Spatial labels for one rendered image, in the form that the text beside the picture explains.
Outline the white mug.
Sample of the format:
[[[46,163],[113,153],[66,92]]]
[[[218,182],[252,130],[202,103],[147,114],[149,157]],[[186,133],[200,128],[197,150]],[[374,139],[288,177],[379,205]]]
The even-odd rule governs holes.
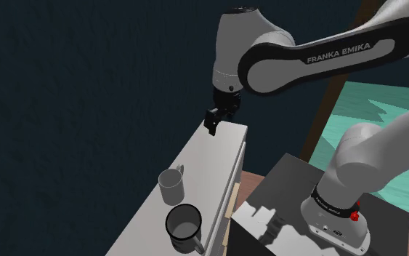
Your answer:
[[[166,169],[159,174],[158,184],[165,204],[175,206],[184,199],[183,174],[183,164],[179,164],[176,168]]]

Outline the teal patterned rug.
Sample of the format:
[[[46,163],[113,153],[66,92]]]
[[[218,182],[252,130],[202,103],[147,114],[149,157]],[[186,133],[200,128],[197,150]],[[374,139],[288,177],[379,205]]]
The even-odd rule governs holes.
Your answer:
[[[409,88],[348,81],[309,160],[324,170],[341,136],[352,125],[368,122],[385,127],[409,111]],[[409,171],[396,177],[374,196],[409,212]]]

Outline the black mug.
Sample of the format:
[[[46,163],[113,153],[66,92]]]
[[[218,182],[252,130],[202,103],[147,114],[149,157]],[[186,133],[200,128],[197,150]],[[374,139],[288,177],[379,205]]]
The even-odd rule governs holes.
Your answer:
[[[179,204],[166,216],[165,228],[173,248],[182,254],[205,253],[201,242],[202,216],[192,204]]]

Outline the white chest of drawers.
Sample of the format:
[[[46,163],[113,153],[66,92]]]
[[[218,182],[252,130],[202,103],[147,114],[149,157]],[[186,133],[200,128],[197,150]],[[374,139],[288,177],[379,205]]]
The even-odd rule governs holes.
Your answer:
[[[202,256],[219,256],[218,246],[228,219],[224,217],[233,185],[239,181],[248,127],[221,121],[214,136],[202,124],[196,129],[171,166],[185,166],[183,202],[202,215]],[[105,256],[200,256],[180,254],[165,229],[171,206],[163,202],[158,185],[121,232]]]

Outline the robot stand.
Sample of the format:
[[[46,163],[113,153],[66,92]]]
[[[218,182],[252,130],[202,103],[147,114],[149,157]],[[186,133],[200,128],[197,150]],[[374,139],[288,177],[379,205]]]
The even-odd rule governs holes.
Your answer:
[[[333,245],[309,231],[300,205],[312,192],[324,171],[290,154],[285,154],[246,199],[249,206],[274,209],[278,217],[292,225],[322,248]],[[370,246],[363,256],[408,256],[409,213],[369,193],[360,198],[361,215],[370,231]],[[274,256],[236,220],[242,207],[232,215],[227,256]]]

